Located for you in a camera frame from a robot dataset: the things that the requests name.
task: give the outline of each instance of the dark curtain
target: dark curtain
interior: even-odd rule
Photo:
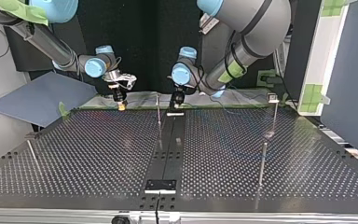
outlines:
[[[112,45],[120,70],[138,77],[134,91],[171,93],[167,79],[179,48],[199,49],[200,11],[196,0],[80,0],[77,12],[88,54]],[[106,84],[95,79],[99,93]]]

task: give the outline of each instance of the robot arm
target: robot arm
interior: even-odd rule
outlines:
[[[198,88],[214,97],[220,97],[228,82],[243,76],[248,66],[279,47],[290,25],[288,0],[198,0],[198,6],[240,33],[241,39],[231,44],[209,74],[195,66],[195,49],[182,48],[172,79],[178,86]]]
[[[80,55],[69,48],[47,26],[30,23],[0,10],[0,23],[21,35],[24,40],[46,54],[56,68],[62,71],[84,72],[91,77],[103,77],[112,89],[121,110],[125,109],[126,91],[131,90],[136,77],[122,74],[118,70],[121,59],[117,59],[111,46],[96,49],[95,56]]]

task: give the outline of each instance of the gray panel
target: gray panel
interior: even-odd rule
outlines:
[[[327,96],[322,122],[358,148],[358,2],[348,12]]]
[[[85,104],[97,91],[89,84],[47,73],[0,99],[0,113],[42,127],[59,119],[60,102],[66,110]]]

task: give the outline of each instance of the metal rod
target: metal rod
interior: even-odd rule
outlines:
[[[158,125],[161,126],[161,114],[159,112],[159,94],[157,93],[157,113],[158,113]]]
[[[32,147],[31,141],[30,141],[30,140],[27,140],[27,143],[28,143],[28,147],[29,147],[30,150],[31,150],[32,157],[34,158],[34,160],[37,160],[36,154],[34,154],[34,148]]]
[[[275,104],[275,112],[274,112],[274,124],[275,124],[275,121],[277,120],[277,114],[278,114],[278,105],[279,105],[279,102]]]
[[[264,143],[263,145],[263,152],[261,157],[261,167],[260,167],[260,177],[258,179],[258,185],[259,187],[263,186],[263,175],[264,175],[264,166],[266,165],[266,156],[267,156],[267,146],[268,143]]]

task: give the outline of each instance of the perforated metal table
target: perforated metal table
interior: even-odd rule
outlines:
[[[0,209],[358,214],[358,160],[290,109],[273,120],[187,110],[159,128],[154,110],[75,111],[31,141],[37,160],[26,143],[2,157]],[[145,194],[150,179],[176,194]]]

